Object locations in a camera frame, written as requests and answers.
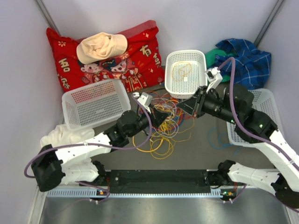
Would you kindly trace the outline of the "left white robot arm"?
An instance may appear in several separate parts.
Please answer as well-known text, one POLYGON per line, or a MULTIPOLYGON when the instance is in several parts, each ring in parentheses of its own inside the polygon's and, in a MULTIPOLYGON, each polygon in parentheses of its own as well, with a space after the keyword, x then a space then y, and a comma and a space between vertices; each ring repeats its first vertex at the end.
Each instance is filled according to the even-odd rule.
POLYGON ((91 158, 125 149, 129 138, 147 127, 158 128, 167 117, 168 113, 155 108, 151 108, 148 115, 125 111, 114 126, 88 140, 69 147, 54 148, 51 144, 44 146, 31 163, 39 190, 46 192, 71 182, 103 184, 106 179, 105 169, 100 162, 92 161, 91 158))

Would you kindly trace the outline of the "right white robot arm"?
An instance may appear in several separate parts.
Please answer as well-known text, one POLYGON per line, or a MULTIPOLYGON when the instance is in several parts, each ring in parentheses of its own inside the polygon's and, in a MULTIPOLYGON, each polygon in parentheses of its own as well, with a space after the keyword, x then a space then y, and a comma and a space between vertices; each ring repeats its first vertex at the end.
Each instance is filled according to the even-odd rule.
POLYGON ((214 175, 208 175, 207 183, 251 185, 272 194, 285 206, 298 210, 299 156, 270 116, 252 107, 253 99, 254 94, 239 84, 226 89, 222 98, 215 89, 201 86, 193 96, 177 106, 194 118, 209 114, 233 124, 237 135, 262 152, 277 169, 276 172, 263 171, 226 160, 218 165, 214 175))

